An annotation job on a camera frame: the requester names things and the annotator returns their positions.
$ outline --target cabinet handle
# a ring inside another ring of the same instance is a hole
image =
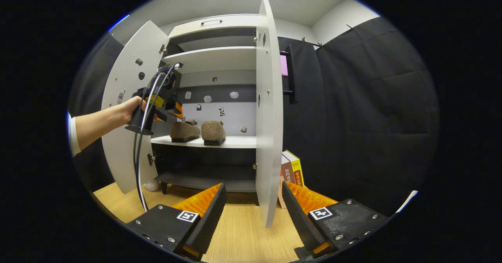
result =
[[[203,25],[204,25],[204,23],[214,22],[214,21],[216,21],[216,20],[206,20],[205,22],[200,23],[200,25],[201,25],[201,26],[203,26]]]

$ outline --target white shelf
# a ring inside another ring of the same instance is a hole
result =
[[[256,47],[230,46],[194,50],[162,58],[166,64],[181,62],[180,73],[223,70],[256,70]]]
[[[188,142],[172,142],[171,136],[160,136],[151,139],[152,143],[190,147],[213,147],[213,148],[256,148],[256,136],[227,136],[220,146],[204,145],[202,137]]]

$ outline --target shoe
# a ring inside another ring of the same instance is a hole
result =
[[[221,145],[225,141],[226,133],[223,122],[208,121],[202,123],[202,139],[204,145]]]
[[[199,138],[200,130],[196,127],[197,122],[194,120],[174,123],[171,129],[171,141],[172,142],[187,142],[192,139]]]

